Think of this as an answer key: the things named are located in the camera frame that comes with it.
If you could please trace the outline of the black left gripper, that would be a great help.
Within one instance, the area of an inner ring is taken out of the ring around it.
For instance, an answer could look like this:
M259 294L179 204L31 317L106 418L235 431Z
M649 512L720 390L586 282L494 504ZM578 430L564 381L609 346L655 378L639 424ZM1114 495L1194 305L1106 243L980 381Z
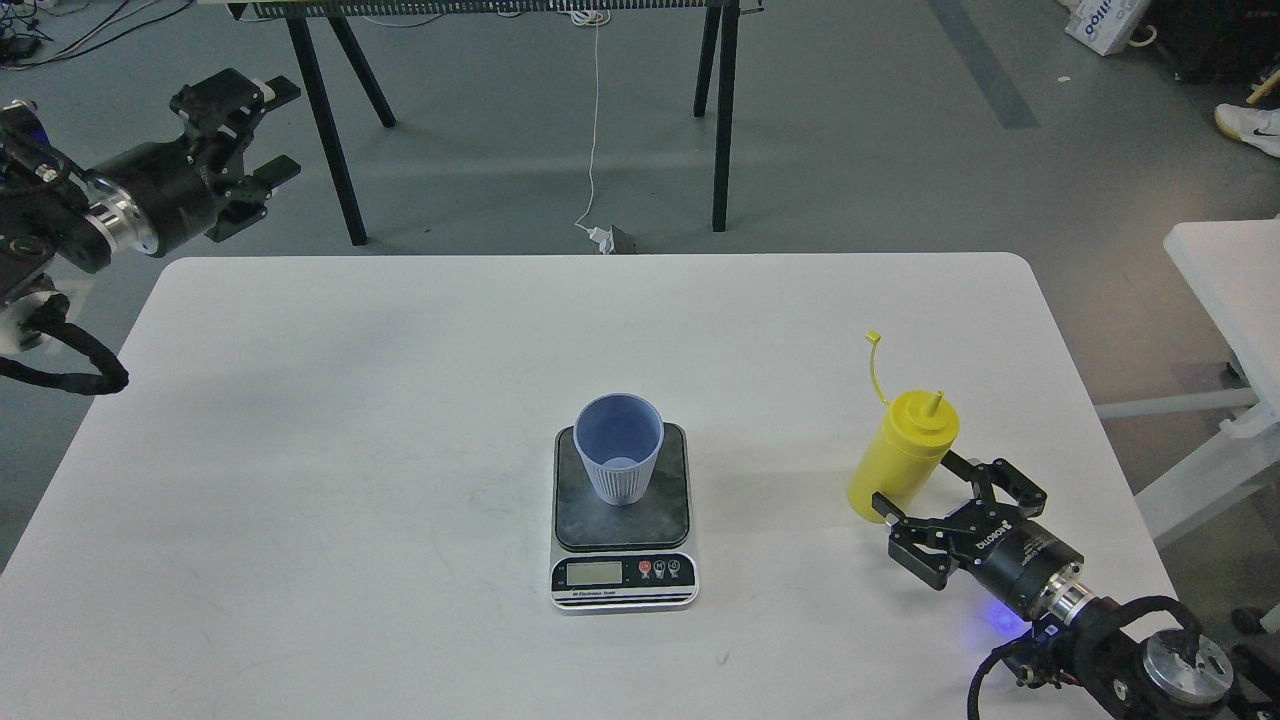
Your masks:
M169 102L184 123L180 142L142 143L88 170L88 218L110 251L164 256L197 236L218 243L264 219L268 200L302 168L280 155L242 177L243 155L265 115L300 96L284 76L251 79L232 68L183 86Z

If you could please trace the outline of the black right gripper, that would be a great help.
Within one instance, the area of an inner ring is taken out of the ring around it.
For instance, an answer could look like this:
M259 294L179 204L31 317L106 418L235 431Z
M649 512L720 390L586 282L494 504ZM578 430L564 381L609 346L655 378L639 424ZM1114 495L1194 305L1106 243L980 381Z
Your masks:
M881 492L872 507L888 527L888 556L933 591L969 571L1024 621L1048 612L1055 578L1075 577L1083 555L1029 519L1047 493L1010 461L969 462L948 451L942 465L972 487L972 500L945 518L910 518Z

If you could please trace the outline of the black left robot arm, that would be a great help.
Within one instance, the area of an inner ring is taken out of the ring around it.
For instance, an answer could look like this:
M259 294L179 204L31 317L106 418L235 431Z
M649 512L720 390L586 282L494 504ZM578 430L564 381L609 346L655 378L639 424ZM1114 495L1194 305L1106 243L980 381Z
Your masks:
M47 269L64 258L86 273L123 249L163 258L197 236L221 242L266 217L268 200L300 173L280 155L256 170L244 151L262 118L294 101L283 76L224 69L182 87L178 138L141 143L83 168L58 150L35 102L3 106L3 374L83 396L124 389L116 355L69 320L69 299Z

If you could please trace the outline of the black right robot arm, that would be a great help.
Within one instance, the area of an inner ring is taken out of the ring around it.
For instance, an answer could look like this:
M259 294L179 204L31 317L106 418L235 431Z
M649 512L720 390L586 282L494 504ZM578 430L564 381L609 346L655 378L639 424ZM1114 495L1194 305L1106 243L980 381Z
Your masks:
M1005 459L942 464L972 487L945 518L911 518L881 492L872 507L890 528L888 555L936 591L968 571L1029 629L993 648L966 691L966 716L980 715L989 673L1006 667L1025 688L1074 685L1114 719L1275 719L1277 692L1251 698L1245 674L1180 601L1148 594L1126 603L1080 582L1082 553L1038 519L1046 492Z

